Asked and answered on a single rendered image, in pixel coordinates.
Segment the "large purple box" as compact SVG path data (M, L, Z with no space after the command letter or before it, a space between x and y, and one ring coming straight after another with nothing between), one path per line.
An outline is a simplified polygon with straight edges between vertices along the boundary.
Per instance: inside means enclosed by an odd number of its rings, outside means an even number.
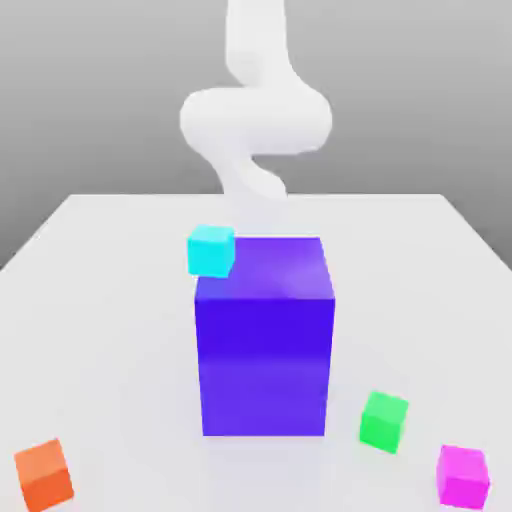
M194 298L206 436L325 432L336 299L317 237L239 238Z

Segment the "small green cube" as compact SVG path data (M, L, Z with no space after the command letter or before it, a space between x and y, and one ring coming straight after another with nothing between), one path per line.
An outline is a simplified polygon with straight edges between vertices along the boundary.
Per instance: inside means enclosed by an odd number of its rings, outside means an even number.
M408 401L403 398L372 391L361 415L359 440L384 452L396 454L408 407Z

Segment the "small magenta cube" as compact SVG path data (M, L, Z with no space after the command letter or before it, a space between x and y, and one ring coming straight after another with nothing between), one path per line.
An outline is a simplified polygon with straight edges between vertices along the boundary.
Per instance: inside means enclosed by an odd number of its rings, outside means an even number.
M482 510L490 488L484 452L442 445L436 466L439 501L470 510Z

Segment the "small orange cube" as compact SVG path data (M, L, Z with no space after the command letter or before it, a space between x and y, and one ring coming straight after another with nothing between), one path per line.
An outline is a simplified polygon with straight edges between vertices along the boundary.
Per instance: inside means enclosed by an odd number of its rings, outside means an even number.
M14 455L28 512L44 512L74 497L70 472L58 439Z

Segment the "small cyan cube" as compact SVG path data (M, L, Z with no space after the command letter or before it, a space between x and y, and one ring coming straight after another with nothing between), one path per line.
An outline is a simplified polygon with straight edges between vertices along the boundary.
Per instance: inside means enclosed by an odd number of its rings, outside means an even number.
M187 238L187 266L191 275L227 278L234 261L232 227L199 224Z

